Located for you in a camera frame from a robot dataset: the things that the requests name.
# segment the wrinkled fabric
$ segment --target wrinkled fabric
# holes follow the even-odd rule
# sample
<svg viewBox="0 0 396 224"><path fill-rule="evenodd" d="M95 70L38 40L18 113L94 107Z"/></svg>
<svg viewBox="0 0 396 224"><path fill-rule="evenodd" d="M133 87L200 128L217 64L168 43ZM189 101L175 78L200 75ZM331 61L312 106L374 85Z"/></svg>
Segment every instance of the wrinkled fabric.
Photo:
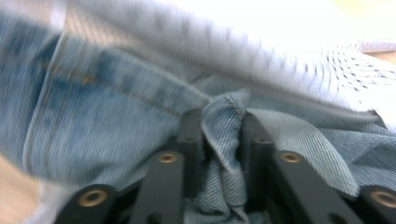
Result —
<svg viewBox="0 0 396 224"><path fill-rule="evenodd" d="M233 156L246 111L278 150L303 154L333 188L350 195L367 184L396 189L395 135L378 116L289 104L138 51L95 46L0 14L0 152L25 173L55 183L42 188L40 208L26 223L51 223L76 189L96 183L123 189L144 177L149 156L196 107L214 156L205 167L206 188L186 200L186 223L266 219L245 213L245 183Z"/></svg>
<svg viewBox="0 0 396 224"><path fill-rule="evenodd" d="M396 96L396 66L360 52L396 50L395 38L345 38L349 32L361 35L359 25L331 12L330 2L73 2L150 45L226 75L317 104L375 111L396 133L396 106L388 104ZM289 15L293 20L284 20Z"/></svg>

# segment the jeans seam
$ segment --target jeans seam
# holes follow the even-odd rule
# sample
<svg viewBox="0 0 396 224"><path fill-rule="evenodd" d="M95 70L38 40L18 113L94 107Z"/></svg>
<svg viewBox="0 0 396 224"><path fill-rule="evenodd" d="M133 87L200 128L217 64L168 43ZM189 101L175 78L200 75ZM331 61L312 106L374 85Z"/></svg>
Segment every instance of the jeans seam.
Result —
<svg viewBox="0 0 396 224"><path fill-rule="evenodd" d="M26 59L27 59L26 61L28 61L28 62L31 62L33 60L33 59L28 59L27 57L26 57ZM59 64L59 62L54 64L54 69L53 69L54 73L58 73L58 72L62 73L62 71L67 71L67 69L65 69L64 67L59 66L58 64ZM50 66L50 61L46 60L43 63L39 63L38 66L41 66L41 67L43 67L44 69L47 70L49 68L49 66ZM143 95L139 95L139 94L133 93L132 91L127 91L127 90L125 90L124 88L122 88L120 86L111 85L111 84L109 84L107 82L99 81L97 79L91 78L91 77L94 77L94 76L90 75L89 73L79 72L77 68L74 69L72 71L72 73L74 74L72 76L72 78L71 78L72 81L75 81L77 83L82 83L84 86L87 85L87 84L98 84L100 86L110 88L111 90L118 91L118 92L126 95L129 98L135 99L137 101L143 102L143 103L148 104L148 105L152 105L152 106L154 106L154 107L166 112L167 114L169 114L171 116L174 116L174 117L177 117L177 118L181 117L180 113L177 113L176 111L172 110L171 108L163 107L163 106L155 103L155 101L152 101L152 100L150 100L147 97L144 97ZM82 81L77 81L76 77L83 77L83 80Z"/></svg>
<svg viewBox="0 0 396 224"><path fill-rule="evenodd" d="M61 43L61 46L62 47L60 48L60 51L63 51L64 42ZM55 79L55 76L56 76L55 74L56 74L57 71L58 71L57 70L57 66L54 66L53 72L52 72L53 76L50 76L50 71L47 70L47 76L50 76L49 84L48 84L46 92L44 92L45 96L44 96L43 102L42 103L37 102L37 105L36 105L36 106L38 106L37 117L35 118L35 120L32 120L32 123L31 123L31 125L33 125L33 128L32 128L32 131L31 131L31 136L30 136L30 139L29 139L29 143L28 143L27 148L26 148L26 149L28 149L28 151L25 152L26 153L25 154L26 155L25 156L25 158L26 158L25 159L26 160L26 169L27 169L27 172L29 174L32 174L32 164L31 164L31 161L29 161L29 158L30 158L30 155L31 155L32 150L33 150L33 144L34 144L34 141L35 141L35 137L37 135L38 125L36 125L36 123L39 122L41 120L41 118L42 118L43 108L47 104L48 99L50 97L50 92L51 92L51 89L52 89L52 83L53 83L53 81Z"/></svg>
<svg viewBox="0 0 396 224"><path fill-rule="evenodd" d="M83 55L85 46L86 46L86 43L84 42L84 44L82 45L82 51L78 55L79 58L81 58L81 56ZM78 71L80 66L81 66L81 63L78 63L75 71ZM77 72L73 72L72 73L72 79L73 79L73 77L75 77L77 75L78 75ZM53 130L52 130L52 132L51 132L51 134L49 136L49 141L47 143L47 146L45 147L45 157L46 157L45 158L45 164L46 164L46 172L47 172L46 173L46 177L48 177L48 178L50 178L50 176L51 176L51 171L50 171L50 167L49 167L49 163L50 163L50 149L52 147L53 139L55 138L55 135L58 132L62 116L64 114L64 111L66 110L66 103L68 101L68 98L70 97L70 93L71 93L73 87L74 87L74 85L69 85L69 87L67 89L66 96L64 97L64 100L62 101L61 110L58 113L58 116L57 116L57 118L55 120L55 124L54 124Z"/></svg>

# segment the circular hole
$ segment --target circular hole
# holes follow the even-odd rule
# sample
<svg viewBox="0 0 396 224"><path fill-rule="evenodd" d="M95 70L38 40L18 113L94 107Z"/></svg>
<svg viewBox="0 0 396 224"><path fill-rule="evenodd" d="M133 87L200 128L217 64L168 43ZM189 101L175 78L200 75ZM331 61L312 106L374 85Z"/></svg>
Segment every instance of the circular hole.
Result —
<svg viewBox="0 0 396 224"><path fill-rule="evenodd" d="M382 190L373 191L370 195L377 203L380 203L386 207L396 208L395 195Z"/></svg>
<svg viewBox="0 0 396 224"><path fill-rule="evenodd" d="M329 214L329 221L332 224L347 224L346 220L343 217L341 217L340 215L337 215L335 213Z"/></svg>
<svg viewBox="0 0 396 224"><path fill-rule="evenodd" d="M107 192L102 189L93 189L81 195L78 203L83 207L93 207L104 202L106 198Z"/></svg>
<svg viewBox="0 0 396 224"><path fill-rule="evenodd" d="M160 156L159 160L163 163L170 163L176 161L177 156L171 153L163 154Z"/></svg>
<svg viewBox="0 0 396 224"><path fill-rule="evenodd" d="M153 213L148 216L147 224L161 224L163 216L159 213Z"/></svg>
<svg viewBox="0 0 396 224"><path fill-rule="evenodd" d="M292 154L292 153L283 153L282 160L287 161L287 162L299 162L300 157L298 155Z"/></svg>

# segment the jeans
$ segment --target jeans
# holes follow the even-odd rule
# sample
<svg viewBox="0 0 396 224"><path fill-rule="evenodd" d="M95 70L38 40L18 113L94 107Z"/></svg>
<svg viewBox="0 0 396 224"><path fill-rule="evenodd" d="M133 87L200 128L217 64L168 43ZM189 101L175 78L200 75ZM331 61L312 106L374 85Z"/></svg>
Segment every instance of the jeans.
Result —
<svg viewBox="0 0 396 224"><path fill-rule="evenodd" d="M230 77L145 55L1 14L1 153L64 188L123 189L145 175L148 158L177 133L183 112L201 107L216 156L205 168L205 190L186 201L185 222L264 222L264 214L244 212L247 193L234 157L250 111L278 150L304 155L333 188L350 195L367 184L396 189L396 137L377 116L288 104Z"/></svg>

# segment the black bar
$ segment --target black bar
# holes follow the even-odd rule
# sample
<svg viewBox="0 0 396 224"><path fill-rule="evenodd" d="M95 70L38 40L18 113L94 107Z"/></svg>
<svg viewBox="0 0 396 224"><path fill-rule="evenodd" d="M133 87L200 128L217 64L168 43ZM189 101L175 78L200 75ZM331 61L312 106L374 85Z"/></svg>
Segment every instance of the black bar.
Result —
<svg viewBox="0 0 396 224"><path fill-rule="evenodd" d="M110 186L91 185L69 200L55 224L105 224L110 221L115 199L116 192Z"/></svg>
<svg viewBox="0 0 396 224"><path fill-rule="evenodd" d="M396 192L380 186L361 188L358 199L352 204L366 223L396 224Z"/></svg>
<svg viewBox="0 0 396 224"><path fill-rule="evenodd" d="M362 223L301 155L291 151L278 151L274 154L270 170L292 213L293 223Z"/></svg>
<svg viewBox="0 0 396 224"><path fill-rule="evenodd" d="M193 109L183 114L176 142L177 151L183 154L185 159L183 194L186 198L194 198L200 189L199 181L205 160L200 109Z"/></svg>
<svg viewBox="0 0 396 224"><path fill-rule="evenodd" d="M275 145L257 118L248 112L242 120L240 139L236 158L244 173L247 196L251 202L263 203L268 187L267 164L276 151Z"/></svg>
<svg viewBox="0 0 396 224"><path fill-rule="evenodd" d="M183 221L184 156L162 151L151 157L130 224L177 224Z"/></svg>

